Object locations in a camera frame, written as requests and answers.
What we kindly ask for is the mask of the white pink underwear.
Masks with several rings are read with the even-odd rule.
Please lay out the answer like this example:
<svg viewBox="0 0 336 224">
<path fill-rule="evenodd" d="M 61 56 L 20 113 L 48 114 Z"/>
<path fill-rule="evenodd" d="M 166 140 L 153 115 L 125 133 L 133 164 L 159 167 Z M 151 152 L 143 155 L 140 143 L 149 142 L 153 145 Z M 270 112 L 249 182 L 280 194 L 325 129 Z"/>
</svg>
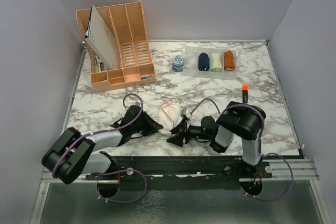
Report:
<svg viewBox="0 0 336 224">
<path fill-rule="evenodd" d="M 159 132 L 170 136 L 171 130 L 177 125 L 180 117 L 181 105 L 179 103 L 165 102 L 160 105 L 157 122 L 163 126 Z"/>
</svg>

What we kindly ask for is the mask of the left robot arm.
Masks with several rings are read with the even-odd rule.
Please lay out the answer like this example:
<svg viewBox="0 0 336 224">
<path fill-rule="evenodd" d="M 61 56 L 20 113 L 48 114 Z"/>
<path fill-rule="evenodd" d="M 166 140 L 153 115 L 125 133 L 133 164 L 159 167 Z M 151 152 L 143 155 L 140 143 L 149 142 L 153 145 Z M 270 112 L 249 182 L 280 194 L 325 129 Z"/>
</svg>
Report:
<svg viewBox="0 0 336 224">
<path fill-rule="evenodd" d="M 74 127 L 67 128 L 41 160 L 53 178 L 70 184 L 81 174 L 99 173 L 104 179 L 115 175 L 113 158 L 102 150 L 119 147 L 133 139 L 133 135 L 150 136 L 163 129 L 138 105 L 130 106 L 124 117 L 105 130 L 81 133 Z"/>
</svg>

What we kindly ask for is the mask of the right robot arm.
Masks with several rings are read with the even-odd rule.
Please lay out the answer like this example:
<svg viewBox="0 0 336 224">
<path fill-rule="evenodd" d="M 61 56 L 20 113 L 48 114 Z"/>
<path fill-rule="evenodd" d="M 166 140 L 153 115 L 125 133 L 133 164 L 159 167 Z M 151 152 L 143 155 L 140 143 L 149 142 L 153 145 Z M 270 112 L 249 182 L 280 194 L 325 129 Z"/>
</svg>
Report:
<svg viewBox="0 0 336 224">
<path fill-rule="evenodd" d="M 261 135 L 264 130 L 266 113 L 259 107 L 231 101 L 218 119 L 205 116 L 200 126 L 189 124 L 184 114 L 180 123 L 171 130 L 172 136 L 166 141 L 183 147 L 190 140 L 209 142 L 217 153 L 224 153 L 234 136 L 242 140 L 243 155 L 239 171 L 246 177 L 254 177 L 260 171 L 262 162 Z"/>
</svg>

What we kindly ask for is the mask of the navy blue underwear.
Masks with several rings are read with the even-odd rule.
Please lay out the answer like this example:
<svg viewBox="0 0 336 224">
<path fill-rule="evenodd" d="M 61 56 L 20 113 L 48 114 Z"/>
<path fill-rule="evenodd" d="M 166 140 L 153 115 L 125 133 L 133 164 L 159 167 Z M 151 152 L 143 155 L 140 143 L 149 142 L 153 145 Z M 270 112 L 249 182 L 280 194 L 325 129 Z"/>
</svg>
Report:
<svg viewBox="0 0 336 224">
<path fill-rule="evenodd" d="M 210 68 L 209 56 L 205 52 L 202 52 L 198 57 L 198 69 L 199 71 L 208 71 Z"/>
</svg>

